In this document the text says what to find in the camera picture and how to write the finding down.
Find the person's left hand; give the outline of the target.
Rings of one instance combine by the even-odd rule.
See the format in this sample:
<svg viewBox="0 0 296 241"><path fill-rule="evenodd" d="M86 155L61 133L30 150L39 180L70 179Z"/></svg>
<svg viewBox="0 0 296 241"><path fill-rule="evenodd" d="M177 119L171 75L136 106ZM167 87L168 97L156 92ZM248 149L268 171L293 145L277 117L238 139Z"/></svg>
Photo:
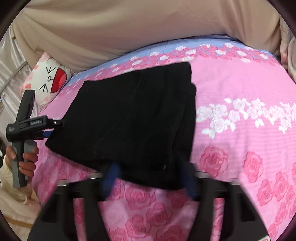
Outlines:
<svg viewBox="0 0 296 241"><path fill-rule="evenodd" d="M31 180L34 176L34 171L36 169L36 162L38 161L38 154L39 154L39 148L34 147L32 152L23 153L23 159L26 160L26 162L24 161L19 162L20 172L23 173L25 176L27 176L29 180ZM9 168L11 168L11 161L14 160L15 158L16 158L16 153L13 150L12 146L7 146L5 161Z"/></svg>

